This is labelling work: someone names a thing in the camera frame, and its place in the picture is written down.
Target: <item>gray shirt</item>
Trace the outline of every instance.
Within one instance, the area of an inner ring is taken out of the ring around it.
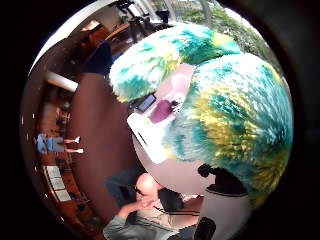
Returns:
[[[126,225],[125,220],[117,215],[103,229],[107,240],[166,240],[177,233],[140,217],[137,217],[136,224]]]

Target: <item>brown floor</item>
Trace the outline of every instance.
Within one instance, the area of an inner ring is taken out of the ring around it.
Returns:
[[[126,105],[119,103],[103,76],[85,73],[71,103],[68,137],[81,136],[83,154],[73,153],[75,178],[95,213],[108,222],[118,211],[103,180],[140,164],[126,128]]]

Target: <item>chair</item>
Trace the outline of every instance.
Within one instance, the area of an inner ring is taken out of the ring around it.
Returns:
[[[104,41],[84,63],[82,72],[97,73],[106,76],[112,64],[111,48],[109,44]]]

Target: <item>fisheye lens view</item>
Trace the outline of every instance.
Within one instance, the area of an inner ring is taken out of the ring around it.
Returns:
[[[37,50],[19,110],[48,214],[79,239],[251,239],[284,204],[299,121],[269,39],[224,1],[75,7]]]

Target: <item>person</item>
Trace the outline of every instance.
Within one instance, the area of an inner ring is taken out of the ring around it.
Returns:
[[[195,225],[198,222],[197,215],[169,215],[161,211],[163,206],[158,191],[162,188],[150,174],[140,175],[136,182],[136,201],[121,207],[103,229],[104,237],[107,240],[165,240],[178,234],[180,229]],[[203,196],[192,200],[186,202],[180,211],[199,212]],[[135,224],[126,224],[128,215],[135,211]]]
[[[45,133],[39,133],[37,138],[34,138],[37,150],[41,154],[47,154],[48,152],[69,152],[69,153],[83,153],[83,149],[69,149],[65,145],[68,143],[79,143],[80,136],[75,139],[63,139],[62,137],[48,137]]]

